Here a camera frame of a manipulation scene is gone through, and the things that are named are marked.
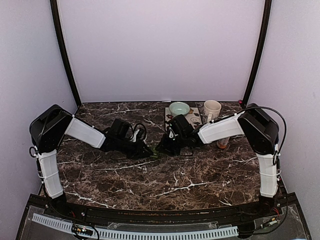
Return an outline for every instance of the metal frame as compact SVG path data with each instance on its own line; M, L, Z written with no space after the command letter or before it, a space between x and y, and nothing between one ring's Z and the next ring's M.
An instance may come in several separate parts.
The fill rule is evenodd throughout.
M62 58L63 65L64 65L64 70L65 70L66 76L69 81L69 85L70 85L70 88L71 88L71 91L73 94L73 98L75 100L77 107L79 108L81 106L82 102L81 102L80 95L79 95L79 92L77 89L74 75L72 73L71 65L69 62L69 57L67 54L67 48L66 48L64 35L63 35L62 27L61 27L61 21L60 21L60 17L59 17L59 9L58 9L57 0L50 0L50 5L51 5L51 12L52 12L52 18L53 18L53 23L54 23L54 28L55 28L56 39L59 44L60 54L61 54L61 58Z
M245 108L247 106L252 89L254 87L255 80L256 80L262 52L264 50L266 35L267 35L268 23L269 23L270 12L271 12L271 3L272 3L272 0L265 0L264 2L264 10L263 10L260 35L259 35L259 40L256 47L256 52L255 52L255 56L252 64L250 77L245 89L243 99L239 101L242 108Z
M266 40L266 35L267 35L267 29L268 29L268 23L269 23L269 18L270 18L270 12L271 12L271 3L272 0L265 0L264 2L264 11L263 11L263 17L262 17L262 24L261 24L261 29L260 29L260 34L259 34L259 40L252 64L252 69L250 73L250 77L246 86L246 90L243 96L242 100L239 100L239 103L242 108L245 108L248 104L252 89L254 87L254 83L256 80L262 52L264 49L265 45L265 40ZM60 54L62 57L65 73L67 75L70 88L73 94L73 98L76 102L76 105L78 108L81 106L82 102L79 96L79 92L76 86L75 78L72 73L71 65L69 62L68 54L67 54L67 48L63 36L63 31L61 27L61 21L59 17L59 9L58 9L58 3L57 0L50 0L51 4L51 11L52 11L52 18L53 18L53 23L54 23L54 28L55 28L55 33L56 33L56 38L58 40L59 48L60 48Z

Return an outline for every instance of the small bottle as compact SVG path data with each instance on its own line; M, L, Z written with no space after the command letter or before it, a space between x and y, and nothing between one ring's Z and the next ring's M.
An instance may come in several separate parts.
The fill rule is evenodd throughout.
M216 145L220 149L225 149L228 145L229 139L230 139L230 137L225 137L225 138L219 139L218 141L216 141Z

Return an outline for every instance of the ceramic bowl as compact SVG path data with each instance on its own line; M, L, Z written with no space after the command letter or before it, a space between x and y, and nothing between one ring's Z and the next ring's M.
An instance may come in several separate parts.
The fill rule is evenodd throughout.
M174 117L180 114L185 116L190 112L190 107L184 102L176 101L170 104L169 110Z

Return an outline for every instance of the cable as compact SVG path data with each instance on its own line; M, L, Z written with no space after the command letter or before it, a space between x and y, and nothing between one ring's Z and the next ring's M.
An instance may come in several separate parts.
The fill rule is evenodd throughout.
M88 239L88 237L80 236L76 231L74 231L74 234L75 234L75 236L74 236L75 239L79 239L79 240L87 240Z
M75 219L76 215L75 215L74 211L71 211L70 213L72 214L73 218Z
M279 213L279 210L278 210L278 209L276 209L275 207L273 207L273 208L272 208L272 210L273 210L274 212L276 212L277 217L280 219L280 213Z
M82 224L85 224L85 225L89 225L89 226L96 232L97 240L100 240L100 234L99 234L98 230L95 228L95 226L92 225L92 223L86 222L86 221L83 221L83 220L79 220L79 219L74 219L74 218L72 218L72 217L66 216L66 215L58 212L58 210L56 210L56 209L54 208L54 206L52 205L51 199L50 199L50 197L49 197L49 195L48 195L48 193L47 193L47 191L46 191L45 184L43 183L42 185L43 185L43 192L44 192L44 195L45 195L45 197L46 197L46 200L48 201L50 207L52 208L52 210L53 210L56 214L60 215L60 216L63 217L64 219L71 220L71 221L72 221L72 224L75 224L76 222L79 222L79 223L82 223Z
M270 231L267 231L267 232L255 232L257 230L260 230L262 228L260 227L257 227L256 229L252 230L252 231L239 231L239 235L262 235L262 234L270 234L272 232L274 232L275 230L277 230L286 220L287 218L287 215L288 215L288 194L287 192L285 192L285 215L284 215L284 218L282 219L282 221L279 223L278 226L276 226L274 229L270 230Z
M144 129L144 135L143 135L142 140L145 140L146 137L147 137L147 128L146 128L146 126L145 126L143 123L137 123L137 124L134 126L134 128L133 128L133 130L132 130L132 131L133 131L132 137L133 137L133 135L135 134L138 126L142 126L142 127L143 127L143 129Z

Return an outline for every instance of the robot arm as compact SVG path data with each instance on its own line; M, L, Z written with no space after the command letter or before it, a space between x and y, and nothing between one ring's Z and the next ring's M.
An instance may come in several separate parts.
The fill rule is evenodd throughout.
M153 152L141 139L141 128L127 138L131 125L123 120L114 120L106 133L79 120L74 115L53 105L30 125L30 134L34 144L34 157L37 158L39 177L42 178L47 194L55 199L63 194L57 166L57 148L64 135L76 138L96 149L108 152L121 151L127 158L149 157Z
M177 155L183 147L210 144L219 139L245 135L256 153L260 170L260 195L273 198L277 193L277 166L274 159L278 153L278 124L262 109L251 109L209 122L196 130L183 115L169 122L168 133L162 137L157 150Z

